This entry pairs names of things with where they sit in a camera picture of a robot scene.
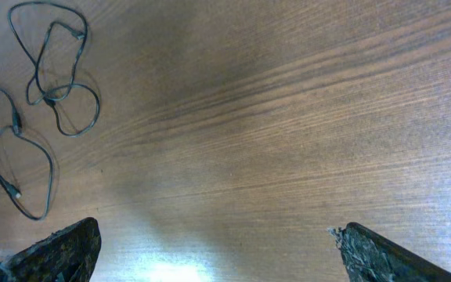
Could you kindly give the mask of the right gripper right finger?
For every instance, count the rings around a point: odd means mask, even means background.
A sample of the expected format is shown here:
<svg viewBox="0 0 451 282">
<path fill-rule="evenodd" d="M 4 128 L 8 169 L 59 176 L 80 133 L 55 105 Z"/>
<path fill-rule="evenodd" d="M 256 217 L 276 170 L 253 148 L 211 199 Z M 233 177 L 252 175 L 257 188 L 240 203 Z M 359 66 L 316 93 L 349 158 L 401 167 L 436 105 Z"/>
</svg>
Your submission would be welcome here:
<svg viewBox="0 0 451 282">
<path fill-rule="evenodd" d="M 367 227 L 350 222 L 329 228 L 350 281 L 451 282 L 451 272 Z"/>
</svg>

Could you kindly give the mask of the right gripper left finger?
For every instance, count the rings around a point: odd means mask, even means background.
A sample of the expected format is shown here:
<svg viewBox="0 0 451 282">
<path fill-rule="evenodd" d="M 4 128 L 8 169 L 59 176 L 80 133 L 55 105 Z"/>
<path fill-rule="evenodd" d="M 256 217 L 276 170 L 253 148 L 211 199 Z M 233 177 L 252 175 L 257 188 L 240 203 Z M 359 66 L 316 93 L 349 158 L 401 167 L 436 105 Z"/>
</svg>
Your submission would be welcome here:
<svg viewBox="0 0 451 282">
<path fill-rule="evenodd" d="M 102 246 L 98 221 L 84 218 L 0 262 L 0 282 L 89 282 Z"/>
</svg>

